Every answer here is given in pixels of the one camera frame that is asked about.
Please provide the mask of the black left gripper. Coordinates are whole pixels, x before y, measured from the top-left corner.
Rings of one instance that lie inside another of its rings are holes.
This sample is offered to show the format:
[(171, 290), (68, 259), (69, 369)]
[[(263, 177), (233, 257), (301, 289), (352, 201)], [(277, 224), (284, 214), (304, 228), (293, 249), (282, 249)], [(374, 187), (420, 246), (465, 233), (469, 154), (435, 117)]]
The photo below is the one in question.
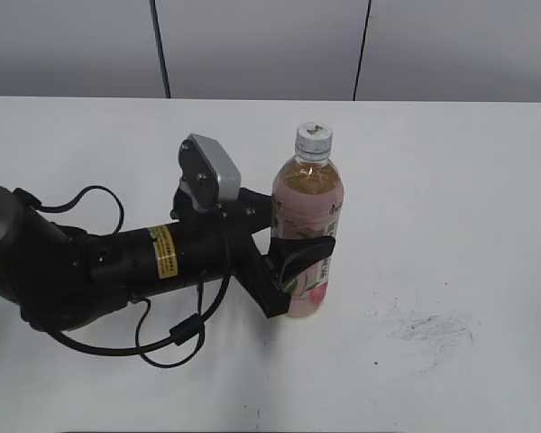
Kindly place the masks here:
[(171, 214), (179, 220), (170, 228), (179, 271), (176, 280), (191, 283), (200, 277), (212, 281), (233, 276), (267, 318), (288, 311), (290, 297), (282, 289), (335, 249), (330, 235), (274, 237), (268, 251), (272, 264), (268, 263), (252, 236), (271, 226), (271, 196), (247, 188), (240, 188), (236, 201), (219, 203), (206, 213), (197, 212), (190, 197), (178, 189)]

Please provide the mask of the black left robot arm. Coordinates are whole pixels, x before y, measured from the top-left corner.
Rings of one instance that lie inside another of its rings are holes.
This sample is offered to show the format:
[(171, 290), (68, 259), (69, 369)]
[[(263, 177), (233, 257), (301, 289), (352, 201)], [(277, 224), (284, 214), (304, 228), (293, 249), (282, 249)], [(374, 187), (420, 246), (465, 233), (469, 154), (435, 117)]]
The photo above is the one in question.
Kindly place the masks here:
[(335, 248), (321, 235), (273, 240), (261, 253), (252, 237), (270, 225), (271, 200), (249, 189), (207, 212), (178, 191), (172, 212), (166, 225), (93, 235), (49, 221), (36, 198), (0, 186), (0, 252), (14, 276), (0, 272), (0, 297), (30, 301), (58, 330), (74, 330), (131, 301), (231, 275), (273, 318), (289, 309), (288, 284)]

